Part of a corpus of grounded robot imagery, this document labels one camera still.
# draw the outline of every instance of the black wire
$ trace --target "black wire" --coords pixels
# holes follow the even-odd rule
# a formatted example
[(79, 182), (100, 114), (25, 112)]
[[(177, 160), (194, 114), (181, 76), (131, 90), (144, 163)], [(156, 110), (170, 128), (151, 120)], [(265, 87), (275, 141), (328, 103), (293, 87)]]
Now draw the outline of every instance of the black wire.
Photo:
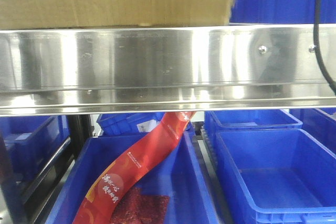
[(315, 56), (319, 68), (322, 72), (323, 77), (328, 82), (330, 88), (336, 95), (336, 82), (329, 75), (326, 66), (324, 65), (321, 49), (320, 49), (320, 38), (319, 38), (319, 24), (320, 24), (320, 13), (321, 13), (321, 0), (315, 0), (314, 6), (314, 29), (313, 29), (313, 38), (315, 45)]

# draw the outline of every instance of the bolt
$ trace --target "bolt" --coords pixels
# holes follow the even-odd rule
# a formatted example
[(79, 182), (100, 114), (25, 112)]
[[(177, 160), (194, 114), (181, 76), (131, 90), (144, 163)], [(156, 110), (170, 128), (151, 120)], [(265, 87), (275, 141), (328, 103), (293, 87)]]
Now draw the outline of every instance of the bolt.
[(263, 54), (265, 54), (265, 53), (267, 52), (267, 47), (265, 47), (265, 46), (260, 46), (260, 47), (258, 48), (258, 51), (259, 51), (259, 53), (260, 53), (261, 55), (263, 55)]
[(315, 48), (316, 48), (315, 45), (311, 45), (308, 50), (309, 50), (309, 52), (314, 53), (315, 52)]

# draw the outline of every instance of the red plastic wrapper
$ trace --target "red plastic wrapper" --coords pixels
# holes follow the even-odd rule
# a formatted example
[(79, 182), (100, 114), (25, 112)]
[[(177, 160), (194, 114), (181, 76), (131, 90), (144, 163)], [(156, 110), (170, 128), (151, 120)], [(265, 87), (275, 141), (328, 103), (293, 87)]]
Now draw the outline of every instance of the red plastic wrapper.
[(177, 147), (193, 115), (194, 112), (165, 113), (155, 129), (123, 152), (97, 178), (73, 224), (109, 224), (127, 191)]

